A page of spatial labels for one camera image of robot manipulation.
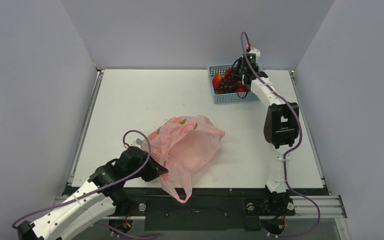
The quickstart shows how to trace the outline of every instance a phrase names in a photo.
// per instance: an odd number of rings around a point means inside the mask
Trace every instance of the white wall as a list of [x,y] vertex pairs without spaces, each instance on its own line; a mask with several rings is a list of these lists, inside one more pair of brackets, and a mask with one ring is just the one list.
[[61,0],[101,69],[233,63],[246,31],[267,69],[294,69],[334,0]]
[[0,0],[0,240],[62,193],[95,78],[59,0]]
[[336,0],[296,79],[352,239],[384,239],[384,1]]

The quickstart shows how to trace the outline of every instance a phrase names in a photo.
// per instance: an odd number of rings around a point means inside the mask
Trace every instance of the plastic basket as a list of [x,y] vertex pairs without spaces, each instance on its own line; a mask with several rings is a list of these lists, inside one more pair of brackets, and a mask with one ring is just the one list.
[[[261,66],[259,63],[257,63],[259,70],[261,71]],[[232,103],[232,102],[243,102],[243,101],[252,101],[252,100],[257,100],[258,97],[252,93],[248,92],[248,95],[245,96],[245,92],[239,92],[239,93],[225,93],[225,94],[216,94],[214,92],[213,88],[213,78],[216,74],[221,74],[222,76],[225,75],[225,71],[229,68],[231,68],[231,64],[225,64],[225,65],[215,65],[215,66],[209,66],[208,69],[208,78],[209,78],[209,85],[211,88],[211,94],[212,94],[212,99],[215,104],[222,104],[222,103]]]

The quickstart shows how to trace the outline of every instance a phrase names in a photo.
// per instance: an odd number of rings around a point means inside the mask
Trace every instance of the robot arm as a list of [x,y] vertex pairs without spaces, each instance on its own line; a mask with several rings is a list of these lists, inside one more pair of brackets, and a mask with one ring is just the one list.
[[[264,78],[265,84],[256,78],[244,56],[237,60],[238,63],[233,77],[242,80],[242,84],[267,107],[264,138],[271,144],[270,155],[273,157],[273,161],[270,163],[266,186],[271,193],[285,193],[288,186],[285,183],[284,161],[290,161],[291,159],[289,155],[284,159],[283,153],[288,150],[288,147],[292,147],[298,137],[298,124],[288,106],[274,94],[276,89],[267,74],[259,70],[256,61],[260,57],[260,51],[256,48],[249,49],[246,57],[258,76]],[[292,102],[290,105],[298,116],[298,104]]]
[[[145,163],[148,153],[139,147],[130,146],[120,158],[100,166],[90,178],[64,203],[33,222],[24,221],[18,227],[19,240],[70,240],[98,220],[115,212],[116,206],[129,201],[124,192],[125,182],[110,186],[86,197],[87,193],[114,183],[133,173]],[[132,177],[141,177],[149,182],[168,173],[152,157],[140,172]]]

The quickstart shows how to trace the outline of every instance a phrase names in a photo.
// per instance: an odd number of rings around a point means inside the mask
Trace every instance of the white table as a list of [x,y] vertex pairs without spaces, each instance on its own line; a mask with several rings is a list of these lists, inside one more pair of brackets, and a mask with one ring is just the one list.
[[[288,71],[266,73],[281,95],[297,102]],[[225,137],[219,154],[193,176],[193,187],[264,188],[272,161],[263,135],[267,108],[259,100],[214,104],[210,91],[206,70],[105,70],[72,186],[81,186],[97,167],[120,156],[126,131],[149,134],[172,117],[204,115]],[[303,141],[291,153],[288,181],[293,188],[322,188],[301,114],[300,121]],[[140,136],[131,133],[127,141],[136,138]],[[155,188],[159,181],[137,178],[125,187]]]

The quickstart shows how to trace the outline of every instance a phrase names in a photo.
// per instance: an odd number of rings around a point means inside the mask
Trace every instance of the pink plastic bag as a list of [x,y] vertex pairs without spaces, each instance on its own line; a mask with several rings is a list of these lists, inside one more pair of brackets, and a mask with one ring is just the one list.
[[[162,189],[186,203],[192,194],[192,174],[216,156],[224,136],[224,131],[202,115],[173,117],[149,134],[153,159],[168,169],[160,176]],[[146,151],[148,145],[143,144],[142,149]],[[180,199],[173,182],[183,187],[185,200]]]

